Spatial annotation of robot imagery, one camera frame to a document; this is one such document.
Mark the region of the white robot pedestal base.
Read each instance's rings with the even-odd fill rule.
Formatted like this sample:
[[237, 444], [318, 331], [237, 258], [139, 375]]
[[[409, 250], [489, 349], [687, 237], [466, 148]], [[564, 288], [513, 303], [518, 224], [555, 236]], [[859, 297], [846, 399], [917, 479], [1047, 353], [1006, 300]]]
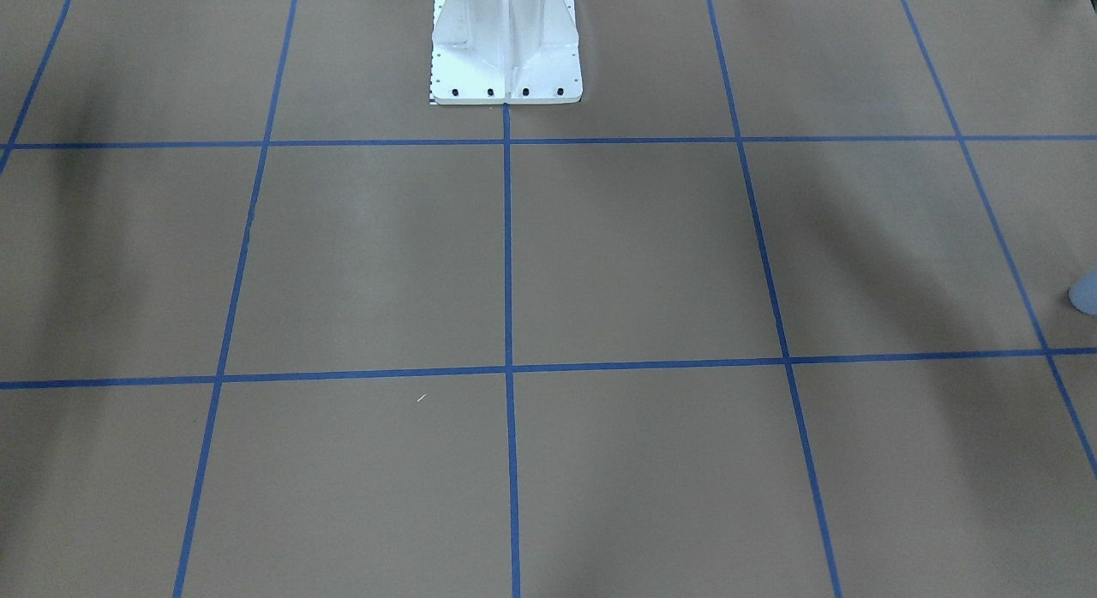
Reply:
[[430, 102], [580, 102], [576, 5], [575, 0], [434, 0]]

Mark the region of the light blue plastic cup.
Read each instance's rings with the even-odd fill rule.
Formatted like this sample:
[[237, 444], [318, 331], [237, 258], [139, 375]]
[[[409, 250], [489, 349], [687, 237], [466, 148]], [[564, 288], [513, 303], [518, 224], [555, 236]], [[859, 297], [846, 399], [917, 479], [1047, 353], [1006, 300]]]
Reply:
[[1097, 270], [1089, 271], [1067, 290], [1070, 305], [1077, 312], [1097, 315]]

